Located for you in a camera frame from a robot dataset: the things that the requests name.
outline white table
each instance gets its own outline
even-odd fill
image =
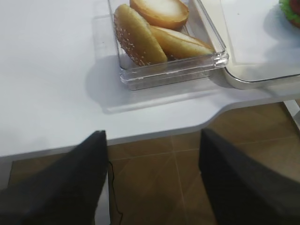
[[[207,10],[217,23],[213,4]],[[128,91],[108,22],[106,0],[0,0],[0,187],[12,160],[66,152],[95,130],[106,130],[109,144],[125,143],[193,132],[229,109],[300,98],[300,83],[237,90],[221,71]]]

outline black cable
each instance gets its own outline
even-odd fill
[[[114,171],[113,171],[113,164],[108,161],[108,163],[111,165],[111,168],[112,168],[112,193],[113,193],[113,196],[114,196],[114,202],[115,202],[115,205],[116,205],[116,209],[117,209],[117,212],[119,213],[119,215],[121,216],[120,218],[120,221],[119,221],[119,225],[121,225],[122,223],[122,219],[123,219],[123,213],[120,212],[119,208],[118,208],[118,204],[117,204],[117,199],[116,199],[116,194],[115,194],[115,191],[114,191],[114,187],[113,187],[113,182],[114,182]]]

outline plastic tray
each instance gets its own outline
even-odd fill
[[[183,1],[189,8],[189,18],[182,33],[189,34],[204,42],[211,43],[215,53],[190,59],[174,60],[167,63],[139,67],[127,56],[117,43],[120,63],[120,77],[130,90],[139,90],[207,77],[204,71],[223,68],[228,63],[226,47],[200,0]],[[129,0],[109,0],[110,14]]]

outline lettuce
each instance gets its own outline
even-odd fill
[[[300,16],[295,14],[290,7],[290,0],[279,0],[279,5],[288,20],[294,20],[296,23],[300,23]]]

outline floor tile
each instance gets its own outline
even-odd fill
[[[110,160],[116,160],[166,153],[172,150],[171,137],[163,137],[109,146],[108,154]]]
[[[200,131],[172,136],[172,143],[174,151],[198,149],[200,144]]]
[[[173,153],[112,163],[116,201],[119,210],[124,213],[123,225],[185,224]],[[117,225],[119,218],[118,213],[113,211],[112,224]]]
[[[299,137],[241,144],[237,147],[266,167],[300,182]]]
[[[62,156],[64,156],[64,154],[14,161],[10,173],[9,185],[16,184],[45,169]]]
[[[217,225],[198,169],[199,150],[176,152],[189,225]]]
[[[250,143],[297,135],[282,103],[235,109],[221,114],[210,125],[231,143]]]

